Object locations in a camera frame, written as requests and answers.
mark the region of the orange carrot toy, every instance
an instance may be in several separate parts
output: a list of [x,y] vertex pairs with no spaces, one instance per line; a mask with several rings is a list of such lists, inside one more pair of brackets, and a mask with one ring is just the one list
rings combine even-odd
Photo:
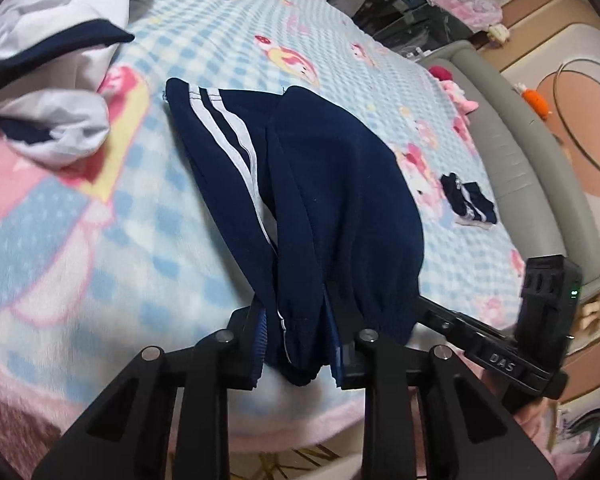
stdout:
[[543,121],[547,120],[552,112],[549,110],[549,103],[540,95],[540,92],[527,88],[522,83],[514,85],[514,88]]

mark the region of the blue checkered blanket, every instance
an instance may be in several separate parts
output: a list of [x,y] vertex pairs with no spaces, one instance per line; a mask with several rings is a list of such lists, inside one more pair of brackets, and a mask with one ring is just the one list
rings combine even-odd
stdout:
[[[101,91],[103,149],[62,174],[0,140],[0,398],[65,428],[144,346],[192,346],[252,292],[174,140],[165,81],[282,93],[346,108],[396,154],[424,225],[421,293],[495,326],[514,322],[523,264],[502,224],[457,224],[439,177],[487,174],[456,109],[419,65],[323,0],[154,0]],[[305,388],[266,368],[230,396],[235,449],[317,442],[363,416],[328,370]]]

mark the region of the white garment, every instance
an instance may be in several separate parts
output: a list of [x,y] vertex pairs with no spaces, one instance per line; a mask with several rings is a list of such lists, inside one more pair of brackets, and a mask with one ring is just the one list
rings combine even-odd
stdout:
[[[129,0],[4,0],[0,4],[0,59],[7,59],[78,23],[104,19],[125,28]],[[91,155],[109,133],[107,104],[96,93],[116,45],[65,54],[0,90],[0,116],[50,128],[55,140],[17,152],[52,168]]]

